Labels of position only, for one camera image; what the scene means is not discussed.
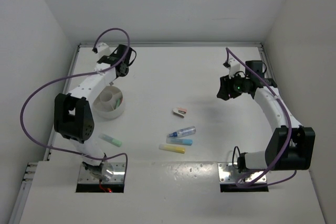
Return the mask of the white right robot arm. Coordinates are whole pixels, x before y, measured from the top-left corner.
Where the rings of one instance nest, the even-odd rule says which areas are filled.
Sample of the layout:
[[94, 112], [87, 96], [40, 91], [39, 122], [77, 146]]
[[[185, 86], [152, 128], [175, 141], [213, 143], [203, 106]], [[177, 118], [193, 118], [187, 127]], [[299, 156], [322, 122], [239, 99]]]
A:
[[244, 71], [230, 58], [223, 64], [229, 74], [220, 78], [219, 99], [227, 101], [246, 93], [260, 106], [273, 131], [265, 151], [240, 153], [237, 168], [240, 172], [264, 170], [307, 170], [310, 167], [316, 134], [304, 127], [282, 101], [274, 79], [266, 78], [263, 62], [247, 61]]

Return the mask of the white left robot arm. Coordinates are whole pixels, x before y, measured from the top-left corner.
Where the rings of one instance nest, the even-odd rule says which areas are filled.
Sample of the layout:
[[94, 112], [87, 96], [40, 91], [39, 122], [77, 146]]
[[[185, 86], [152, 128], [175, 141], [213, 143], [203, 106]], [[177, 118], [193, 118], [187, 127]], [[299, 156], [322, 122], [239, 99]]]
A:
[[54, 130], [73, 144], [87, 169], [101, 171], [106, 155], [92, 137], [95, 123], [91, 107], [105, 87], [128, 74], [134, 50], [118, 45], [111, 51], [107, 44], [101, 43], [96, 51], [98, 61], [93, 74], [69, 93], [60, 93], [55, 97]]

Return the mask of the green marker in organizer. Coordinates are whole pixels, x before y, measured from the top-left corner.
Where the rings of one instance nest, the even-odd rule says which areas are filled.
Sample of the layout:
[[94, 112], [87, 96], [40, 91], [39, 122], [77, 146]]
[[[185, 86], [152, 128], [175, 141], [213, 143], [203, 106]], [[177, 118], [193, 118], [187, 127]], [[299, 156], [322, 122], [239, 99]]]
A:
[[118, 108], [122, 102], [122, 98], [118, 99], [115, 103], [115, 108]]

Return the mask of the white round divided organizer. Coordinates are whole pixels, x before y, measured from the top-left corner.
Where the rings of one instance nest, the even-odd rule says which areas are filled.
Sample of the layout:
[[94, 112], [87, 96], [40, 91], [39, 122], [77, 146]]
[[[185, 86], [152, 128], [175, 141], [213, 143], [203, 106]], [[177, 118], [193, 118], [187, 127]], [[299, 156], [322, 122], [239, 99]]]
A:
[[[116, 101], [122, 98], [118, 108], [115, 108]], [[119, 117], [125, 108], [125, 101], [122, 91], [115, 86], [108, 86], [97, 96], [93, 102], [93, 110], [102, 118], [113, 120]]]

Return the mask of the clear blue-capped glue bottle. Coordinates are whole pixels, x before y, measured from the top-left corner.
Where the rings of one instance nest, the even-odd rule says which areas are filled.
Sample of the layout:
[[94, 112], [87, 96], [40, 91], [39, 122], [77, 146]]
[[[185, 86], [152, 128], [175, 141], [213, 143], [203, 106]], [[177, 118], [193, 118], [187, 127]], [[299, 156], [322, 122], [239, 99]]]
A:
[[186, 136], [190, 136], [196, 133], [196, 128], [194, 126], [183, 128], [180, 130], [177, 130], [173, 133], [168, 134], [168, 137], [171, 138], [182, 138]]

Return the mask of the blue highlighter marker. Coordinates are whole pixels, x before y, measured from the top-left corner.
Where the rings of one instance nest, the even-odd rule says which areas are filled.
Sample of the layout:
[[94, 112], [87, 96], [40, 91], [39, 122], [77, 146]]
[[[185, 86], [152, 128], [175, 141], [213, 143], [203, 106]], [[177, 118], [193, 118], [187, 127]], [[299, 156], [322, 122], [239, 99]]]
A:
[[186, 138], [167, 138], [166, 142], [168, 144], [176, 144], [176, 145], [185, 145], [185, 146], [191, 146], [193, 144], [192, 139], [186, 139]]

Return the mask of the yellow highlighter marker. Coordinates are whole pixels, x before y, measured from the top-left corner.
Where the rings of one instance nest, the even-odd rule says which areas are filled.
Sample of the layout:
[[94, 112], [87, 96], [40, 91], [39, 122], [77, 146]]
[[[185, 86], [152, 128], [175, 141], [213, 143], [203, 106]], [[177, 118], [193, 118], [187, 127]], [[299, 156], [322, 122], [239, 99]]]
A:
[[173, 146], [173, 145], [160, 144], [159, 149], [163, 150], [163, 151], [180, 153], [180, 154], [185, 153], [185, 148], [184, 147], [178, 147], [178, 146]]

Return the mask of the green highlighter marker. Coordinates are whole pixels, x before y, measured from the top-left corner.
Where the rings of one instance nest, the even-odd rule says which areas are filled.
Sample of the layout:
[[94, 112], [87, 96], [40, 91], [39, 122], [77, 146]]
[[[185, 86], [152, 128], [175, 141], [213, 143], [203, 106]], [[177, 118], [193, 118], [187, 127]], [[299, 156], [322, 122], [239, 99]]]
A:
[[110, 144], [112, 144], [112, 145], [114, 145], [114, 146], [116, 146], [116, 147], [121, 147], [122, 146], [122, 142], [120, 140], [117, 140], [116, 138], [108, 136], [106, 134], [101, 133], [99, 135], [99, 138], [108, 142], [108, 143], [110, 143]]

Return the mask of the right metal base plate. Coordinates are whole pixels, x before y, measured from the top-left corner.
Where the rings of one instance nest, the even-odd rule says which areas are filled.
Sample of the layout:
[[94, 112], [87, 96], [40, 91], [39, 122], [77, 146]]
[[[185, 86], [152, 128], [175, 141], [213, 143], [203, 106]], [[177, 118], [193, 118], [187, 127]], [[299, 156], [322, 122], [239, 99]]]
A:
[[254, 172], [247, 176], [244, 172], [240, 173], [238, 169], [235, 168], [236, 166], [237, 163], [217, 163], [219, 182], [221, 185], [235, 185], [235, 182], [242, 175], [244, 175], [244, 178], [241, 179], [239, 182], [248, 183], [257, 178], [260, 174], [262, 174], [262, 172]]

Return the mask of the metal base plate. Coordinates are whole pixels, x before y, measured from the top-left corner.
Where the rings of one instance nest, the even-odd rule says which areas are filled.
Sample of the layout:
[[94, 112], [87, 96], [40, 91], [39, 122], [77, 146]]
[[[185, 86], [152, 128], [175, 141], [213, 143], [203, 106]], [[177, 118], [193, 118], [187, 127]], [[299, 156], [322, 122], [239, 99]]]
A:
[[100, 166], [82, 164], [78, 184], [123, 184], [125, 163], [102, 163]]
[[262, 174], [262, 172], [254, 172], [247, 176], [244, 172], [240, 173], [238, 169], [235, 168], [236, 166], [237, 163], [217, 163], [219, 182], [221, 185], [235, 185], [235, 182], [242, 175], [244, 175], [244, 178], [241, 179], [239, 182], [248, 183], [257, 178], [260, 174]]

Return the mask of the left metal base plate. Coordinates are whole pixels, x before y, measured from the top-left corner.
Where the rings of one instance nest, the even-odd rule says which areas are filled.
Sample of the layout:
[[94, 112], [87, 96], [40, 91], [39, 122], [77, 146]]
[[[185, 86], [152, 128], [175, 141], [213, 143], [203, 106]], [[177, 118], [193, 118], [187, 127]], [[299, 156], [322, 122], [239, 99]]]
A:
[[100, 166], [82, 164], [78, 184], [123, 184], [125, 163], [102, 163]]

